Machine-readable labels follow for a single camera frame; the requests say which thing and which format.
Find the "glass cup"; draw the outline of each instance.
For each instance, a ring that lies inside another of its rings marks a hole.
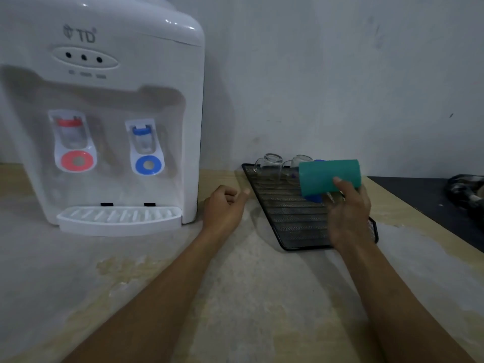
[[[298,154],[289,161],[285,161],[281,166],[281,172],[285,175],[287,183],[299,186],[299,164],[301,162],[312,162],[313,158],[307,155]],[[286,163],[290,163],[290,168],[284,168]]]
[[[272,153],[267,153],[263,158],[257,159],[254,165],[254,171],[265,187],[272,187],[279,183],[281,168],[282,157]]]

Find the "white water dispenser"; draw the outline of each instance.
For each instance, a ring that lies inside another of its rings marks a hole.
[[[204,53],[166,0],[0,0],[0,117],[50,223],[131,236],[195,219]]]

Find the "forearm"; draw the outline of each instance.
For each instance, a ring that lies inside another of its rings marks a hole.
[[[340,252],[389,362],[473,362],[420,304],[367,235],[346,235]]]
[[[221,244],[211,234],[200,233],[65,362],[168,361],[203,275]]]

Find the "beige countertop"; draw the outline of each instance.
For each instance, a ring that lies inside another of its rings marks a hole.
[[[199,200],[242,172],[200,171]],[[419,300],[484,361],[484,254],[365,178],[378,246]],[[58,361],[158,274],[199,221],[148,237],[49,225],[21,165],[0,165],[0,361]],[[212,261],[175,362],[376,362],[375,335],[335,251],[284,252],[257,200]]]

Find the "teal cup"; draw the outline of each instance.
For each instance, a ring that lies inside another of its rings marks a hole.
[[[361,186],[360,163],[356,159],[299,164],[299,184],[303,197],[339,191],[333,177],[350,181],[355,188]]]

